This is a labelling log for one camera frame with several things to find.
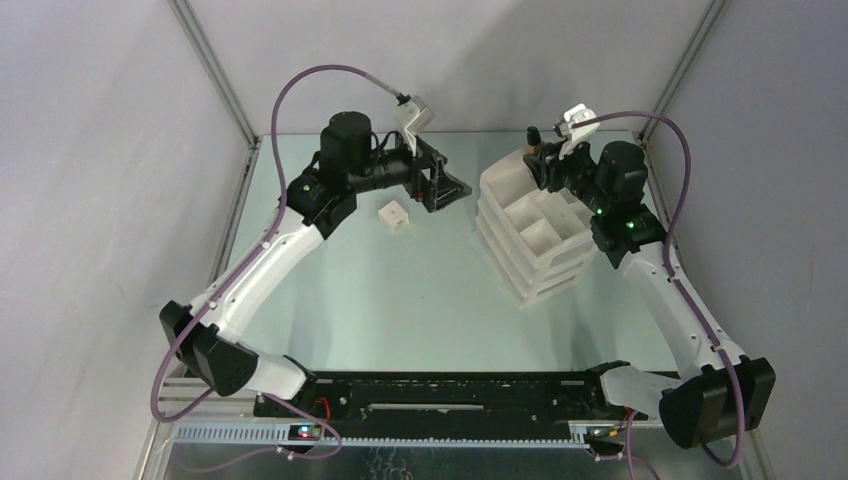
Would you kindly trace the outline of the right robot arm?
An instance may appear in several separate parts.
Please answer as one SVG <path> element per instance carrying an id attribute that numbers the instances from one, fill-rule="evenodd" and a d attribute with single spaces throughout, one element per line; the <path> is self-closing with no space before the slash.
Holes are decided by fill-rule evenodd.
<path id="1" fill-rule="evenodd" d="M 642 150 L 608 143 L 548 144 L 523 161 L 542 191 L 566 191 L 591 213 L 595 245 L 641 296 L 674 359 L 676 379 L 624 361 L 596 367 L 581 392 L 585 411 L 606 418 L 620 406 L 657 418 L 679 447 L 691 449 L 757 428 L 776 382 L 765 358 L 752 359 L 720 327 L 667 244 L 667 231 L 644 203 Z"/>

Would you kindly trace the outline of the white cosmetic box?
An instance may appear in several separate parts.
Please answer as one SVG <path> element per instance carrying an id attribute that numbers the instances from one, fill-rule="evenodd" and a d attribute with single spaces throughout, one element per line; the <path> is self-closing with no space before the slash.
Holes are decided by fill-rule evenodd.
<path id="1" fill-rule="evenodd" d="M 398 234 L 410 224 L 408 212 L 396 200 L 392 200 L 377 211 L 381 224 L 391 233 Z"/>

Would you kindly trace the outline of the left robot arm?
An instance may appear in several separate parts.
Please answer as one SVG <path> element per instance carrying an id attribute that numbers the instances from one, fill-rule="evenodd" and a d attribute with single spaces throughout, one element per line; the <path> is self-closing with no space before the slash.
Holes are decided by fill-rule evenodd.
<path id="1" fill-rule="evenodd" d="M 308 370 L 288 356 L 254 349 L 242 339 L 277 285 L 357 208 L 360 194 L 401 186 L 428 212 L 470 195 L 445 170 L 446 157 L 422 140 L 433 113 L 414 103 L 395 114 L 394 143 L 378 141 L 370 119 L 346 111 L 320 133 L 311 162 L 284 190 L 260 236 L 212 285 L 187 305 L 168 302 L 159 319 L 176 357 L 221 397 L 241 390 L 270 394 L 292 416 L 316 403 Z"/>

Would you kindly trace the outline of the white plastic drawer organizer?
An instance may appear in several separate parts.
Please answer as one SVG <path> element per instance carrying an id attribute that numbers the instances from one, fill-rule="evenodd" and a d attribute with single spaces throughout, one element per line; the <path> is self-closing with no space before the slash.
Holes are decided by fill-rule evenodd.
<path id="1" fill-rule="evenodd" d="M 484 170 L 475 217 L 478 238 L 519 307 L 576 285 L 598 249 L 591 212 L 565 190 L 540 190 L 516 150 Z"/>

